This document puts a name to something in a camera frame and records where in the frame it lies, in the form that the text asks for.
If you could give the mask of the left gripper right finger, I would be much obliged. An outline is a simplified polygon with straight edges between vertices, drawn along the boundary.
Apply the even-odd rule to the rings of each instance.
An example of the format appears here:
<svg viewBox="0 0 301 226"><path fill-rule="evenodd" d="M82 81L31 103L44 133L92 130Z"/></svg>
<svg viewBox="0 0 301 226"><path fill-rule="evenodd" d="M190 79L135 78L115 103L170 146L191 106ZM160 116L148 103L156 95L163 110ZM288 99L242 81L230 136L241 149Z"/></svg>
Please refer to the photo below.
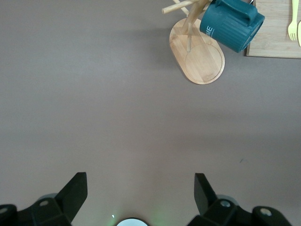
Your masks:
<svg viewBox="0 0 301 226"><path fill-rule="evenodd" d="M256 206L247 212L230 199L219 198L203 173L195 174L194 199L199 215L188 226L290 226L272 207Z"/></svg>

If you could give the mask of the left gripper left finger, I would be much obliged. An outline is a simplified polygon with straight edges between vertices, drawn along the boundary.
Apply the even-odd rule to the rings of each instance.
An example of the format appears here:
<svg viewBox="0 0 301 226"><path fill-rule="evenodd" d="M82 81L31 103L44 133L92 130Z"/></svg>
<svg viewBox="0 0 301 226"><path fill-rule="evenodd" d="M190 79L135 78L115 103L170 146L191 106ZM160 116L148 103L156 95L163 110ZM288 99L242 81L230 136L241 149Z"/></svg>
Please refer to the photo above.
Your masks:
<svg viewBox="0 0 301 226"><path fill-rule="evenodd" d="M41 198L24 210L0 205L0 226L72 226L86 198L87 174L78 172L54 197Z"/></svg>

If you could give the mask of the teal ribbed cup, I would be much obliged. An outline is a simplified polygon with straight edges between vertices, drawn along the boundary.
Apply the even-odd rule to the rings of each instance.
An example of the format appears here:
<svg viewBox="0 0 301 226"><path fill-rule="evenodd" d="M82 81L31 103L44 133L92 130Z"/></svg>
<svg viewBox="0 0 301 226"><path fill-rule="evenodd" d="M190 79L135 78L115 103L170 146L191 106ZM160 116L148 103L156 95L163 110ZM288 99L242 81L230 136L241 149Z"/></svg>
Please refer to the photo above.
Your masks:
<svg viewBox="0 0 301 226"><path fill-rule="evenodd" d="M212 0L205 11L199 30L239 53L252 41L265 16L242 0Z"/></svg>

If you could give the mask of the wooden cup rack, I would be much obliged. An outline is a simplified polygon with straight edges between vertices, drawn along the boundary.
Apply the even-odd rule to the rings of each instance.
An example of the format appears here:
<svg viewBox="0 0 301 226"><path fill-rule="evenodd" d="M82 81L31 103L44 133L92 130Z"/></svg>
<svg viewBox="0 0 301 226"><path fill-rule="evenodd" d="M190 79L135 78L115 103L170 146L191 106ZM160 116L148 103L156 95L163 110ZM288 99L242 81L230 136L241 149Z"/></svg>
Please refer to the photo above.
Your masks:
<svg viewBox="0 0 301 226"><path fill-rule="evenodd" d="M169 45L183 74L199 85L217 80L225 66L225 57L217 41L199 30L201 20L212 0L172 0L163 14L181 10L186 18L171 29Z"/></svg>

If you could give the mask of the bamboo cutting board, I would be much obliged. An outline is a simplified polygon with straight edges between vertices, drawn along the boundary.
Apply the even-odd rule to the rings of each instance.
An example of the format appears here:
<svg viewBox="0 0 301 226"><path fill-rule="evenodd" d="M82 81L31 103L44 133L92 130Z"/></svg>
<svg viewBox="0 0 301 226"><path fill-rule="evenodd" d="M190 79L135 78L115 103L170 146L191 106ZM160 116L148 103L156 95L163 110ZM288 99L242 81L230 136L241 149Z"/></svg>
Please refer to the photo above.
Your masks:
<svg viewBox="0 0 301 226"><path fill-rule="evenodd" d="M254 0L265 20L247 47L249 57L301 59L298 41L290 40L287 28L292 20L292 0Z"/></svg>

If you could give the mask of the yellow plastic fork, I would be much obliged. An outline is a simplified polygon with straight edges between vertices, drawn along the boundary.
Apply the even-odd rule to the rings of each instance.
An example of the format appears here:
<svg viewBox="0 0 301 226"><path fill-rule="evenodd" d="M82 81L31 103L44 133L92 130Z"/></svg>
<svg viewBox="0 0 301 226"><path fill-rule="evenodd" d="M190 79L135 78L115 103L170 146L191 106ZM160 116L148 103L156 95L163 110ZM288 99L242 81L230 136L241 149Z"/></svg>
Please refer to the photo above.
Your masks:
<svg viewBox="0 0 301 226"><path fill-rule="evenodd" d="M291 0L292 2L292 19L288 26L287 32L290 40L297 40L297 18L298 18L298 8L299 0Z"/></svg>

